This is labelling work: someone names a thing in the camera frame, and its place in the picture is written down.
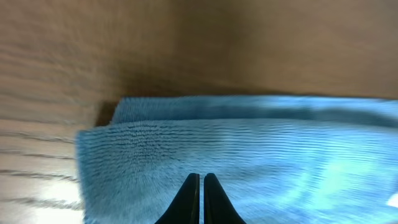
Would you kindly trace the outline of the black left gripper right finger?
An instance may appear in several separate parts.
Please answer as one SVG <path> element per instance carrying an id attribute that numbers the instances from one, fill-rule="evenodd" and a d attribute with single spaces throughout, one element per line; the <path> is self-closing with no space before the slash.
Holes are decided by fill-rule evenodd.
<path id="1" fill-rule="evenodd" d="M 204 178 L 204 224 L 246 224 L 214 173 Z"/>

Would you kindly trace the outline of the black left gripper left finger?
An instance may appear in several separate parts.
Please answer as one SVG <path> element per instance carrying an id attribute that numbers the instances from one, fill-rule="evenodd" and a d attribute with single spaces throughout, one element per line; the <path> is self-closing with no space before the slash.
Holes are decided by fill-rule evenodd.
<path id="1" fill-rule="evenodd" d="M 155 224 L 199 224 L 200 176 L 191 173 Z"/>

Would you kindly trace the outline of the blue microfiber cloth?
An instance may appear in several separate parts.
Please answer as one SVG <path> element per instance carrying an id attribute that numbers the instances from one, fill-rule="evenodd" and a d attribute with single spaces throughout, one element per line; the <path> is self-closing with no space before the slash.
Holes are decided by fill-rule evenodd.
<path id="1" fill-rule="evenodd" d="M 395 223 L 397 102 L 125 98 L 76 139 L 85 223 L 154 223 L 213 173 L 247 223 Z"/>

